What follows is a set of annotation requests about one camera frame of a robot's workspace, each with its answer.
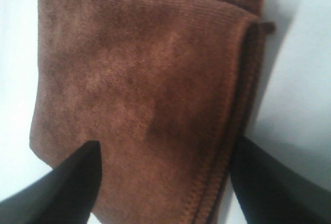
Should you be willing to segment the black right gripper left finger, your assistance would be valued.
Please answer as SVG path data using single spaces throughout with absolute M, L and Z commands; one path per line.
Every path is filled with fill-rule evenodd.
M 1 223 L 87 223 L 101 184 L 101 148 L 88 141 L 40 180 L 1 202 Z

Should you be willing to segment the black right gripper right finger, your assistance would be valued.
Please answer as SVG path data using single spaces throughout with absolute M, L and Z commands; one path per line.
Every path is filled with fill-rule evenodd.
M 247 223 L 330 223 L 330 192 L 246 137 L 236 141 L 230 177 Z

